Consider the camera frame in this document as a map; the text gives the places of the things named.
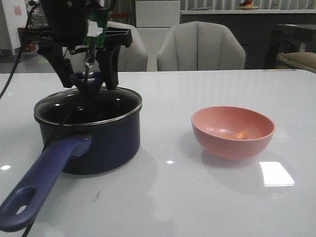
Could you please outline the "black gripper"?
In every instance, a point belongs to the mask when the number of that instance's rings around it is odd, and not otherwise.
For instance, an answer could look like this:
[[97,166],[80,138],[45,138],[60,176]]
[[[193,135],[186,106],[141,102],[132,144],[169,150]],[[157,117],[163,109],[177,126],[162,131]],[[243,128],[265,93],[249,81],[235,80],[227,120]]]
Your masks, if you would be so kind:
[[[71,61],[64,57],[63,47],[75,48],[83,45],[87,18],[93,9],[110,13],[116,5],[114,0],[40,0],[34,8],[41,7],[47,21],[44,28],[25,28],[24,39],[39,44],[37,53],[43,56],[58,75],[62,86],[71,88],[73,74]],[[102,50],[98,50],[96,60],[107,89],[116,89],[118,80],[118,59],[120,45],[129,47],[132,43],[130,29],[108,27]]]

